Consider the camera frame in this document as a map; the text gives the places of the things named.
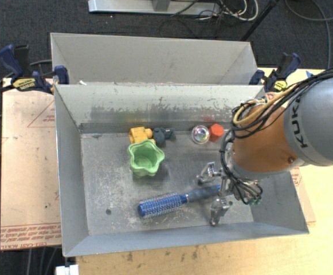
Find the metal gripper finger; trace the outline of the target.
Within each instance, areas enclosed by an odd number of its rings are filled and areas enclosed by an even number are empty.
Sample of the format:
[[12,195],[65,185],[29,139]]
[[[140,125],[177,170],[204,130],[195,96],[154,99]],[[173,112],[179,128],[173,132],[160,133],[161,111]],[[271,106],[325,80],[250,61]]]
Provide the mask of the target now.
[[222,171],[216,170],[215,166],[215,162],[207,162],[206,166],[202,169],[199,175],[197,175],[197,182],[199,185],[213,182],[216,177],[221,177]]
[[217,226],[226,212],[232,207],[233,202],[225,198],[217,198],[213,201],[210,209],[210,225]]

